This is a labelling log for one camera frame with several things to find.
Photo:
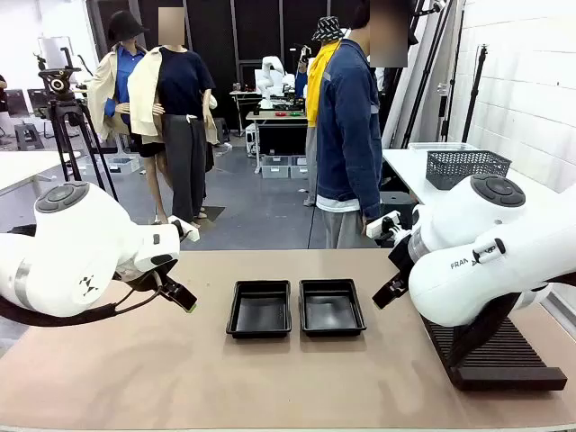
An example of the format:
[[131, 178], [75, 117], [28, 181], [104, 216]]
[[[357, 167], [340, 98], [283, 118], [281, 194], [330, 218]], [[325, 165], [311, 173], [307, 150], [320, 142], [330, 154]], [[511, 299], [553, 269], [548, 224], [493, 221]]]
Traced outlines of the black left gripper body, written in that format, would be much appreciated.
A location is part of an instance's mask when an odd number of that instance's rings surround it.
[[153, 256], [151, 258], [153, 267], [134, 280], [134, 289], [136, 291], [156, 291], [158, 289], [171, 291], [176, 286], [176, 281], [168, 274], [177, 261], [177, 257], [168, 254]]

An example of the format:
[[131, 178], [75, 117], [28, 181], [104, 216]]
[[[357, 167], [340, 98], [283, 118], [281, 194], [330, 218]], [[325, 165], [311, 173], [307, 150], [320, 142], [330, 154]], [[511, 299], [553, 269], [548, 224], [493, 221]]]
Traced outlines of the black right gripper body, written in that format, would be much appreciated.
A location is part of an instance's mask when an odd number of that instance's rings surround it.
[[410, 234], [400, 239], [388, 255], [389, 260], [401, 273], [409, 272], [412, 268], [412, 258], [409, 252], [410, 239]]

